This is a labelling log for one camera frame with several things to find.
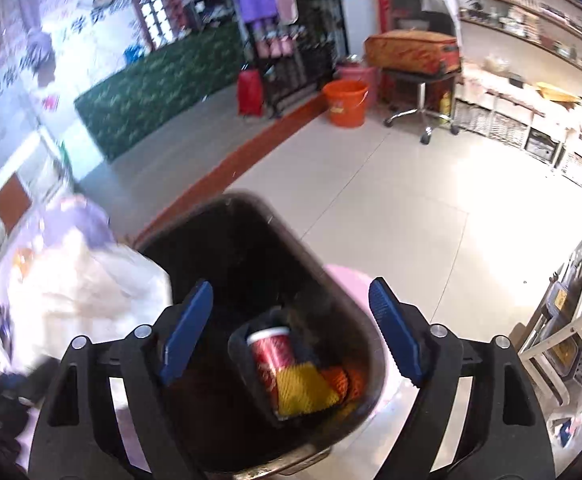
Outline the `yellow snack bag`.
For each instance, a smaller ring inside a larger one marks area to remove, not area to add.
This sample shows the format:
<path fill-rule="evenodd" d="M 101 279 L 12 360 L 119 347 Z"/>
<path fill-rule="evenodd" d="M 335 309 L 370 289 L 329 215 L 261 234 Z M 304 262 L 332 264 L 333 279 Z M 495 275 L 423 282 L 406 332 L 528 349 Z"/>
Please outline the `yellow snack bag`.
<path fill-rule="evenodd" d="M 341 367 L 319 370 L 312 362 L 305 362 L 278 372 L 276 386 L 277 415 L 288 419 L 337 405 L 349 390 L 349 380 Z"/>

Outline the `red paper cup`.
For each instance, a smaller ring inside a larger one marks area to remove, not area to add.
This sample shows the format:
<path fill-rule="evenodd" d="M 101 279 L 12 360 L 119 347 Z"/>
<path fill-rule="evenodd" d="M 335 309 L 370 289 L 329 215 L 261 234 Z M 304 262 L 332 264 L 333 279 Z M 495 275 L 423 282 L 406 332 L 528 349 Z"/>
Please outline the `red paper cup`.
<path fill-rule="evenodd" d="M 291 330 L 287 326 L 265 328 L 247 338 L 259 381 L 271 408 L 278 415 L 279 392 L 277 375 L 282 370 L 297 364 L 291 342 Z"/>

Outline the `black trash bin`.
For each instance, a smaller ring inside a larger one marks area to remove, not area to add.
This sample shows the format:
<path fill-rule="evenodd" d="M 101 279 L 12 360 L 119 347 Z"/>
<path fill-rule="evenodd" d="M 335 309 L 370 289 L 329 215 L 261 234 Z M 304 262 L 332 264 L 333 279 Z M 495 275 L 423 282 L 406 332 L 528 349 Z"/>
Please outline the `black trash bin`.
<path fill-rule="evenodd" d="M 305 468 L 367 422 L 385 379 L 369 315 L 260 198 L 227 193 L 195 207 L 138 246 L 183 302 L 199 281 L 213 290 L 209 321 L 163 398 L 178 441 L 213 479 L 259 479 Z M 280 420 L 248 336 L 285 326 L 301 359 L 345 375 L 344 399 Z"/>

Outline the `white plastic chair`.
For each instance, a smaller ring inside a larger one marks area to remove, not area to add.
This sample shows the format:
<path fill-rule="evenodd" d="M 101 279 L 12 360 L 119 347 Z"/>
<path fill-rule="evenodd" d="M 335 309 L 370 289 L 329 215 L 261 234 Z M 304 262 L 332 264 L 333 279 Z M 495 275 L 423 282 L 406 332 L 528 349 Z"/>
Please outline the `white plastic chair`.
<path fill-rule="evenodd" d="M 582 388 L 582 311 L 565 321 L 538 308 L 516 348 L 540 402 L 550 408 L 572 404 Z"/>

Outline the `lavender tablecloth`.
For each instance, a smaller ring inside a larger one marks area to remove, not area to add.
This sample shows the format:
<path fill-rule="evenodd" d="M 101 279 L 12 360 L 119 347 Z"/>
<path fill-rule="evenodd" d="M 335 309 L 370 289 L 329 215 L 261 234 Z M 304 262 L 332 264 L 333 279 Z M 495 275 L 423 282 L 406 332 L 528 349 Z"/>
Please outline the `lavender tablecloth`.
<path fill-rule="evenodd" d="M 0 328 L 14 376 L 0 378 L 0 404 L 29 420 L 29 404 L 49 408 L 52 425 L 86 422 L 90 443 L 123 474 L 145 479 L 118 433 L 109 379 L 92 360 L 60 364 L 75 337 L 83 351 L 153 324 L 172 302 L 157 263 L 116 243 L 104 212 L 82 196 L 34 211 L 0 263 Z"/>

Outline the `green patterned counter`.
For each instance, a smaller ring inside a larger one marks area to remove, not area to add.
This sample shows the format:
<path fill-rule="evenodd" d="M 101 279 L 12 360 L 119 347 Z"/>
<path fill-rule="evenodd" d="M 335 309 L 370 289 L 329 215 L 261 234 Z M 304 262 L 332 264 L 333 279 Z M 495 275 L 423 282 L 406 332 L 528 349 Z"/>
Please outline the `green patterned counter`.
<path fill-rule="evenodd" d="M 78 96 L 74 107 L 112 162 L 165 122 L 234 84 L 243 63 L 240 30 L 230 21 L 126 66 Z"/>

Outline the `orange plastic bucket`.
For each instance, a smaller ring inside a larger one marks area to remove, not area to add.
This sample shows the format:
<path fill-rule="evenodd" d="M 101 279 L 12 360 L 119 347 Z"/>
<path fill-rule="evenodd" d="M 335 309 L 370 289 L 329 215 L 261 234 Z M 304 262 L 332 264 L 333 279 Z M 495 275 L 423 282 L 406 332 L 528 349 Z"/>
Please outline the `orange plastic bucket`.
<path fill-rule="evenodd" d="M 365 123 L 369 87 L 364 81 L 338 79 L 323 86 L 328 118 L 340 128 L 359 128 Z"/>

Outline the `pink basin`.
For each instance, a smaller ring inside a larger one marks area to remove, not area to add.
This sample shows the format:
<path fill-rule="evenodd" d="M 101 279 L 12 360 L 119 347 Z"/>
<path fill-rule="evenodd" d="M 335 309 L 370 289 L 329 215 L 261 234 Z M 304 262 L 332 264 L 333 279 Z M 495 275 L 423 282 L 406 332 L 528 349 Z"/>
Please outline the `pink basin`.
<path fill-rule="evenodd" d="M 369 66 L 365 62 L 338 62 L 335 71 L 340 79 L 358 80 L 367 84 L 367 106 L 374 107 L 377 104 L 379 70 L 376 67 Z"/>

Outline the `orange suitcase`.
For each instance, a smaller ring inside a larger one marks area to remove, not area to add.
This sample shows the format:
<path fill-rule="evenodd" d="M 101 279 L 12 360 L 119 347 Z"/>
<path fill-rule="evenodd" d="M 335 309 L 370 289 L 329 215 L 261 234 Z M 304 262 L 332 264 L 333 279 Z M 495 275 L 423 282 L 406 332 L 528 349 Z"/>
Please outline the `orange suitcase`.
<path fill-rule="evenodd" d="M 395 29 L 369 36 L 364 47 L 366 61 L 382 70 L 437 77 L 461 67 L 457 39 L 440 32 Z"/>

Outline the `black metal rack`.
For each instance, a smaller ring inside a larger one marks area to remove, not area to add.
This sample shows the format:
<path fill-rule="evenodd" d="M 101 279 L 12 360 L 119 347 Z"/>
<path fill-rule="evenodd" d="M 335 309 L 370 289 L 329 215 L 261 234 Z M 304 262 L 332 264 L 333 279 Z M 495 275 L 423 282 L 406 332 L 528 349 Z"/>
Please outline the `black metal rack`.
<path fill-rule="evenodd" d="M 330 82 L 337 59 L 351 53 L 342 0 L 297 0 L 297 10 L 297 21 L 285 25 L 278 14 L 244 23 L 239 9 L 250 64 L 259 71 L 264 104 L 274 118 L 282 115 L 285 102 Z"/>

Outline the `red phone booth cabinet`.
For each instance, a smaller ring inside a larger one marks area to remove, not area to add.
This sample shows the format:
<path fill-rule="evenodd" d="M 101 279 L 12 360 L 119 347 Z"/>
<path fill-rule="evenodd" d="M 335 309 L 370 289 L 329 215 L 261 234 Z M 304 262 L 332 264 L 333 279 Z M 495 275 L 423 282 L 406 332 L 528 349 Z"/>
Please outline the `red phone booth cabinet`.
<path fill-rule="evenodd" d="M 184 35 L 187 21 L 181 0 L 132 0 L 132 3 L 151 51 Z"/>

